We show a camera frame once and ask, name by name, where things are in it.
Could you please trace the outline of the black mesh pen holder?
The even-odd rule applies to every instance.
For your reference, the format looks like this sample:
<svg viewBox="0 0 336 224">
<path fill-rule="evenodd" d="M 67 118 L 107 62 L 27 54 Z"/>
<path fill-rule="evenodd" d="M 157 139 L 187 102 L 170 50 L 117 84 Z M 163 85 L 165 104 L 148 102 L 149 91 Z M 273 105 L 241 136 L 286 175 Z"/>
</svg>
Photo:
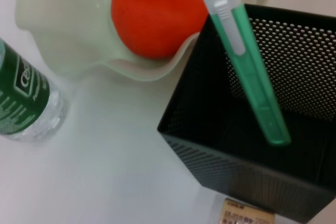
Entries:
<svg viewBox="0 0 336 224">
<path fill-rule="evenodd" d="M 265 140 L 210 19 L 158 131 L 202 186 L 306 223 L 336 199 L 336 17 L 246 11 L 291 143 Z"/>
</svg>

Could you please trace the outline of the green utility knife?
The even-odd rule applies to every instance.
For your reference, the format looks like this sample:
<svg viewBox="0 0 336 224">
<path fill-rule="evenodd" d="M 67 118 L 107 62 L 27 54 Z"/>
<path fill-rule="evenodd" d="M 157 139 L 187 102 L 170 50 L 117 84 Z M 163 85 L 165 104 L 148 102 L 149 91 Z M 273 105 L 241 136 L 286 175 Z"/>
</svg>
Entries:
<svg viewBox="0 0 336 224">
<path fill-rule="evenodd" d="M 269 144 L 288 145 L 283 119 L 242 0 L 203 0 Z"/>
</svg>

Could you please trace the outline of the red-orange orange fruit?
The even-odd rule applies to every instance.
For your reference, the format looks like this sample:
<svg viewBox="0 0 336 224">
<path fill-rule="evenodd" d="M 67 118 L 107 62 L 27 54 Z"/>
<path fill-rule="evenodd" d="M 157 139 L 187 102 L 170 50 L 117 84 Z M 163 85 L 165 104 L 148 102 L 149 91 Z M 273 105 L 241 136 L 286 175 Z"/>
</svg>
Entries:
<svg viewBox="0 0 336 224">
<path fill-rule="evenodd" d="M 203 0 L 111 0 L 111 19 L 120 39 L 148 59 L 173 56 L 201 31 L 207 15 Z"/>
</svg>

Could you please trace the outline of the beige eraser with barcode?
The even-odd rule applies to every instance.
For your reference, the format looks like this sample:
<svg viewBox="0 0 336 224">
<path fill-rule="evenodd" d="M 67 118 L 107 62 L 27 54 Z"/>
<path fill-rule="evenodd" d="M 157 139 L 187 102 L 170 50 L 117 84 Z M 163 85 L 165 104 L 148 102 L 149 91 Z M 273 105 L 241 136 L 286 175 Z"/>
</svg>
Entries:
<svg viewBox="0 0 336 224">
<path fill-rule="evenodd" d="M 275 215 L 225 199 L 218 224 L 275 224 Z"/>
</svg>

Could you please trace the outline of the pale green glass fruit bowl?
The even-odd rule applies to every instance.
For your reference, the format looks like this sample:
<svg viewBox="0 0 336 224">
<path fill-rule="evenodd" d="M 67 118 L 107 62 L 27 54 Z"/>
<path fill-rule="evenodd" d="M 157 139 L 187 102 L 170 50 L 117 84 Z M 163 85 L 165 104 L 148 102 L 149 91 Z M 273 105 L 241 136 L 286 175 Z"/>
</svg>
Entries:
<svg viewBox="0 0 336 224">
<path fill-rule="evenodd" d="M 46 65 L 67 76 L 105 65 L 133 80 L 158 80 L 174 69 L 200 34 L 189 36 L 169 58 L 148 59 L 120 39 L 111 19 L 111 0 L 17 0 L 15 18 L 19 28 L 32 34 Z"/>
</svg>

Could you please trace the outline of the clear green-label water bottle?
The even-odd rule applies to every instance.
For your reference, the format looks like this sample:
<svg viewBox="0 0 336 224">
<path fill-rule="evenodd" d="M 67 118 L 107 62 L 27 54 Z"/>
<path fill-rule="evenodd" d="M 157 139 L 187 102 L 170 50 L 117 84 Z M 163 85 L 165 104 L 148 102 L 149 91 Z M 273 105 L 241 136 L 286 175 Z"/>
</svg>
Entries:
<svg viewBox="0 0 336 224">
<path fill-rule="evenodd" d="M 67 109 L 60 89 L 0 39 L 0 136 L 43 142 L 62 126 Z"/>
</svg>

